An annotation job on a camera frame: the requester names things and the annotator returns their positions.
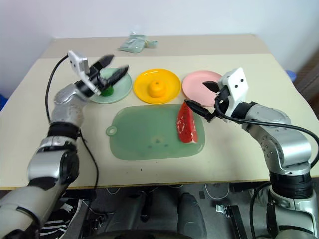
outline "yellow plate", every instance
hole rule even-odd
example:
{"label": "yellow plate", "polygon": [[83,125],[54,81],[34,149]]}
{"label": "yellow plate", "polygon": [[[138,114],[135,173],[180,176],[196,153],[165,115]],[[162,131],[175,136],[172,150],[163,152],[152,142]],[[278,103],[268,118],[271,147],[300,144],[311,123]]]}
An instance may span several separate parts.
{"label": "yellow plate", "polygon": [[149,69],[140,73],[133,85],[134,93],[142,101],[163,104],[174,99],[180,92],[179,77],[166,69]]}

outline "cutting board hole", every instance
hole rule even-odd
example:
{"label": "cutting board hole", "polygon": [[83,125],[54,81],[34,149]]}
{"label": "cutting board hole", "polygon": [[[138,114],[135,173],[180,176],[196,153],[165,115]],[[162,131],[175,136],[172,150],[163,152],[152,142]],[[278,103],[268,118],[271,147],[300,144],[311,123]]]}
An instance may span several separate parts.
{"label": "cutting board hole", "polygon": [[118,131],[118,130],[117,130],[117,128],[116,128],[115,126],[108,127],[108,128],[106,129],[106,135],[108,135],[108,136],[113,136],[113,135],[116,134],[117,131]]}

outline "cable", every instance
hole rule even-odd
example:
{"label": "cable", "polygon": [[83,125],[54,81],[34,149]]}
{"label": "cable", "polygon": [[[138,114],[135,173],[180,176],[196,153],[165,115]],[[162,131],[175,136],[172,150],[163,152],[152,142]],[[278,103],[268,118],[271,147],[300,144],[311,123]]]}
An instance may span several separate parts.
{"label": "cable", "polygon": [[234,118],[234,117],[230,117],[225,115],[220,107],[219,107],[219,103],[220,103],[220,99],[216,98],[215,99],[215,109],[218,113],[218,116],[221,116],[222,118],[225,118],[227,120],[233,121],[233,122],[237,122],[237,123],[247,123],[247,124],[254,124],[254,125],[262,125],[262,126],[269,126],[269,127],[281,127],[281,128],[290,128],[290,129],[294,129],[294,130],[298,130],[300,132],[306,133],[309,136],[311,136],[317,143],[318,146],[318,152],[317,155],[315,156],[314,160],[311,162],[310,164],[310,168],[313,168],[315,166],[315,164],[318,162],[319,160],[319,138],[312,133],[311,131],[298,127],[298,126],[294,126],[294,125],[289,125],[289,124],[283,124],[283,123],[268,123],[268,122],[260,122],[260,121],[252,121],[252,120],[245,120],[245,119],[239,119],[239,118]]}
{"label": "cable", "polygon": [[[52,72],[51,72],[51,75],[49,77],[49,81],[48,81],[48,84],[46,86],[46,91],[45,91],[45,110],[46,110],[46,116],[48,118],[48,121],[49,123],[51,122],[51,118],[50,118],[50,112],[49,112],[49,107],[48,107],[48,95],[49,95],[49,91],[50,91],[50,86],[51,86],[51,82],[52,82],[52,79],[53,79],[53,76],[54,76],[54,73],[56,71],[56,69],[59,67],[59,65],[66,59],[68,58],[68,55],[64,56],[61,60],[58,61],[58,63],[56,63],[56,65],[54,66]],[[79,130],[79,137],[81,137],[82,139],[82,142],[86,148],[86,150],[88,151],[89,155],[91,156],[91,159],[92,159],[92,162],[94,163],[94,166],[95,166],[95,169],[96,169],[96,179],[95,179],[95,184],[94,184],[94,187],[93,187],[93,190],[95,191],[96,188],[97,188],[97,185],[98,185],[98,182],[99,182],[99,167],[96,163],[96,160],[92,154],[92,152],[90,151],[89,147],[87,146],[86,144],[86,140],[85,138],[83,137],[83,134],[81,132],[81,130]],[[88,205],[88,208],[85,212],[85,216],[84,216],[84,220],[83,220],[83,223],[88,215],[88,212],[89,212],[89,209],[91,209],[91,205],[92,205],[92,200],[90,200],[89,202],[89,205]],[[80,230],[80,234],[79,234],[79,238],[81,237],[81,234],[82,234],[82,228],[83,228],[83,223],[82,223],[82,226],[81,226],[81,230]]]}
{"label": "cable", "polygon": [[69,56],[66,55],[61,60],[59,60],[58,63],[56,63],[56,65],[54,66],[54,68],[53,68],[53,70],[51,72],[51,75],[49,77],[48,84],[46,86],[46,91],[45,91],[45,110],[46,110],[46,116],[48,118],[49,123],[51,122],[51,118],[50,118],[49,105],[48,105],[48,96],[49,96],[49,90],[50,90],[51,82],[52,82],[52,79],[53,79],[53,76],[54,76],[54,73],[55,73],[56,69],[58,69],[59,65],[68,57]]}
{"label": "cable", "polygon": [[139,193],[143,193],[145,196],[148,196],[148,194],[142,190],[138,190]]}
{"label": "cable", "polygon": [[254,229],[254,221],[253,221],[253,209],[254,209],[254,202],[255,199],[259,193],[259,191],[261,189],[263,189],[264,187],[267,187],[270,185],[270,182],[267,183],[263,183],[262,185],[260,185],[254,192],[253,196],[251,197],[251,201],[250,201],[250,207],[249,207],[249,222],[250,222],[250,231],[251,231],[251,236],[253,239],[256,239],[256,234],[255,234],[255,229]]}
{"label": "cable", "polygon": [[[89,208],[89,205],[84,200],[82,200],[82,202]],[[89,208],[89,209],[95,215],[113,215],[114,214],[114,213],[97,213],[92,208]]]}
{"label": "cable", "polygon": [[181,188],[182,186],[184,186],[183,184],[180,185],[169,185],[170,188]]}
{"label": "cable", "polygon": [[[83,142],[83,144],[84,144],[86,150],[87,150],[88,153],[90,154],[91,159],[92,159],[92,161],[93,161],[93,163],[94,163],[94,166],[95,166],[95,169],[96,169],[96,178],[95,178],[95,184],[94,184],[94,188],[93,188],[93,190],[96,191],[96,188],[97,188],[98,182],[99,182],[99,167],[98,167],[98,164],[96,163],[96,160],[95,160],[95,158],[94,158],[92,152],[90,151],[89,147],[86,145],[86,140],[85,140],[85,138],[83,137],[83,134],[82,134],[82,131],[81,131],[81,130],[79,130],[79,136],[81,137],[82,142]],[[83,219],[83,223],[82,223],[81,230],[80,230],[80,234],[79,234],[79,238],[81,238],[81,236],[82,236],[81,234],[82,234],[83,224],[84,224],[84,221],[85,221],[86,217],[88,216],[89,209],[91,209],[92,202],[93,202],[93,200],[90,200],[89,205],[88,205],[88,208],[87,208],[87,210],[86,210],[86,212],[85,212],[84,219]]]}
{"label": "cable", "polygon": [[152,190],[149,191],[149,193],[154,192],[157,188],[159,188],[159,187],[158,186],[154,187]]}
{"label": "cable", "polygon": [[209,195],[209,197],[210,197],[211,199],[214,199],[214,200],[221,200],[221,199],[226,198],[226,197],[228,196],[228,194],[229,194],[229,183],[228,183],[227,193],[226,193],[224,196],[220,197],[220,198],[214,198],[213,196],[211,196],[211,195],[210,195],[210,193],[209,193],[209,192],[208,192],[208,190],[207,190],[206,183],[205,183],[204,185],[205,185],[206,193]]}
{"label": "cable", "polygon": [[120,189],[121,188],[118,188],[115,192],[111,192],[110,189],[106,188],[106,191],[108,191],[108,193],[111,194],[111,195],[115,195],[115,194],[117,194],[119,192]]}

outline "robotic arm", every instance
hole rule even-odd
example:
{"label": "robotic arm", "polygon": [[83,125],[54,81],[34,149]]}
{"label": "robotic arm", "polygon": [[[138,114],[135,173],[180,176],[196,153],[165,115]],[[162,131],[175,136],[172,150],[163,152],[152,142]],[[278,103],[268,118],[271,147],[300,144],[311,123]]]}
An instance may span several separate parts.
{"label": "robotic arm", "polygon": [[218,83],[204,82],[204,85],[217,93],[216,110],[210,113],[199,103],[185,100],[188,106],[208,122],[217,116],[226,122],[242,124],[242,129],[261,146],[271,182],[267,205],[271,236],[279,238],[282,233],[286,238],[299,238],[296,235],[304,233],[318,238],[318,205],[310,177],[311,146],[307,139],[294,129],[267,126],[267,123],[290,124],[284,112],[244,102],[248,85],[242,68],[227,72]]}
{"label": "robotic arm", "polygon": [[[87,58],[72,51],[68,56],[81,80],[55,96],[47,138],[28,167],[28,186],[0,200],[0,238],[36,238],[56,201],[78,176],[76,139],[83,122],[83,107],[90,96],[115,84],[128,70],[120,68],[104,79],[99,71],[111,62],[113,55],[102,57],[90,68]],[[264,123],[290,124],[284,112],[244,102],[248,86],[241,68],[226,73],[218,84],[204,84],[218,92],[215,112],[210,113],[194,101],[186,100],[187,104],[208,122],[217,116],[242,124],[264,152],[271,181],[267,206],[270,234],[278,239],[318,238],[318,205],[310,177],[311,147],[307,139],[296,130]]]}
{"label": "robotic arm", "polygon": [[0,200],[0,238],[37,238],[56,201],[78,177],[76,139],[83,122],[83,107],[90,96],[117,83],[128,70],[128,66],[119,68],[105,79],[100,70],[110,64],[113,55],[103,56],[90,68],[87,58],[72,51],[68,57],[81,80],[56,94],[47,138],[28,166],[29,184]]}

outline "beige tabletop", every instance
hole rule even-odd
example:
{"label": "beige tabletop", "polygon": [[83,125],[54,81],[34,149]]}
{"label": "beige tabletop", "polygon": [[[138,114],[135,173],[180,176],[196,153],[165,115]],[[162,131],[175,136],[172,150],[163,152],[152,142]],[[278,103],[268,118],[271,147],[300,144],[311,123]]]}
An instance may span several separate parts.
{"label": "beige tabletop", "polygon": [[[114,53],[111,67],[129,64],[132,79],[149,68],[166,68],[181,80],[196,70],[224,74],[243,67],[249,91],[246,101],[281,109],[292,124],[319,135],[319,122],[308,103],[296,91],[289,77],[265,44],[254,35],[158,36],[157,49],[139,54],[117,51],[125,40],[114,38],[76,38],[54,40],[35,62],[19,87],[0,112],[0,189],[21,187],[28,183],[26,169],[41,140],[46,137],[48,122],[44,95],[49,75],[57,61],[72,49],[94,63],[100,56]],[[49,107],[58,90],[78,80],[68,62],[56,71],[52,81]],[[182,103],[181,92],[170,103]],[[108,105],[90,102],[84,109],[84,137],[100,169],[99,186],[179,184],[195,182],[243,182],[267,180],[267,170],[258,143],[235,123],[220,119],[203,120],[205,147],[197,155],[184,158],[123,161],[110,151],[105,129],[116,113],[127,106],[147,105],[131,91],[124,99]],[[317,152],[310,139],[313,156]],[[95,168],[82,142],[78,140],[80,175],[71,187],[94,185]],[[319,166],[311,170],[319,176]]]}

